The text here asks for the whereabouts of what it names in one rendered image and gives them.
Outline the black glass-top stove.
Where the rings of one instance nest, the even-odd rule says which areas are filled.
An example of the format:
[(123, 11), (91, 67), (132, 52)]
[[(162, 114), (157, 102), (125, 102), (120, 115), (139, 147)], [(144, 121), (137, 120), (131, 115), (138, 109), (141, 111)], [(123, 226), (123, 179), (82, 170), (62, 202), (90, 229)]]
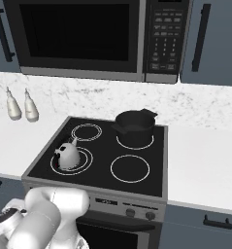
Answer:
[[(163, 223), (167, 204), (166, 126), (153, 129), (152, 141), (143, 148), (129, 148), (116, 137), (112, 123), (103, 120), (67, 118), (41, 153), (22, 175), (24, 188), (73, 187), (87, 191), (88, 211)], [(75, 168), (62, 170), (54, 153), (77, 137), (81, 160)]]

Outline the black cooking pot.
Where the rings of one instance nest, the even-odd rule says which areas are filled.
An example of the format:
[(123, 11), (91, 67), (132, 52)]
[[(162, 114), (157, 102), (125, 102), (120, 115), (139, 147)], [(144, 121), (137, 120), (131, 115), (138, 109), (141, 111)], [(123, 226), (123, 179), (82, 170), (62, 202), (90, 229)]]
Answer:
[(116, 116), (112, 128), (122, 145), (143, 148), (152, 141), (156, 116), (148, 109), (125, 111)]

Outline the white squeeze bottle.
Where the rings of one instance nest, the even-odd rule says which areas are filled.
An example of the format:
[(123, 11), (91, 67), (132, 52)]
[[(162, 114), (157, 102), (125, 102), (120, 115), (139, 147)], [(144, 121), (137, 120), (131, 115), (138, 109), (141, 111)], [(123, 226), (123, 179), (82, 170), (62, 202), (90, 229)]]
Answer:
[(17, 121), (21, 118), (21, 110), (17, 104), (16, 99), (13, 97), (10, 89), (6, 90), (6, 94), (8, 115), (13, 121)]
[(39, 112), (28, 90), (25, 91), (24, 107), (26, 119), (31, 123), (37, 122), (39, 120)]

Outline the black microwave oven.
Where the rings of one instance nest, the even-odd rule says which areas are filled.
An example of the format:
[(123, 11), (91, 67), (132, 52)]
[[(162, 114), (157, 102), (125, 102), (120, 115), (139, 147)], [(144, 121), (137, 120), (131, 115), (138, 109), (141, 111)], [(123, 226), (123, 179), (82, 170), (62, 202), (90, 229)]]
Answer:
[(25, 75), (174, 84), (190, 0), (3, 0)]

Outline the black microwave door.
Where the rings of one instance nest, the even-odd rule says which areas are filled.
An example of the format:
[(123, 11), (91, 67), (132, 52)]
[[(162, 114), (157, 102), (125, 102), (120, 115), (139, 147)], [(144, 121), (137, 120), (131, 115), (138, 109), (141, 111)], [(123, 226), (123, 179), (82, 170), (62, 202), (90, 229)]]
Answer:
[(25, 75), (141, 82), (146, 0), (3, 0)]

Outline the black oven door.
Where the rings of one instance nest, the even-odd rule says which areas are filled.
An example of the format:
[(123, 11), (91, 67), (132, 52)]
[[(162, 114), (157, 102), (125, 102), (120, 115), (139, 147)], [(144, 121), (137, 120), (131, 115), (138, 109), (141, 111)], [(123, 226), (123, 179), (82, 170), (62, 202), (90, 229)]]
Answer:
[(119, 231), (77, 222), (80, 235), (89, 249), (158, 249), (162, 224), (98, 211), (88, 211), (80, 218), (90, 218), (131, 225), (154, 225), (153, 231)]

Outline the grey-blue drawer front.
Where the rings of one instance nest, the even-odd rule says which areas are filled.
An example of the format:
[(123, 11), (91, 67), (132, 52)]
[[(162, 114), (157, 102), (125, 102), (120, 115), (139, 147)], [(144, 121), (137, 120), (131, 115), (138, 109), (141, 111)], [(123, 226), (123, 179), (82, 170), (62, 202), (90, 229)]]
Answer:
[(232, 224), (232, 214), (168, 204), (159, 249), (232, 249), (232, 230), (205, 226), (205, 215)]
[(24, 198), (25, 190), (20, 180), (0, 177), (0, 211), (12, 198)]

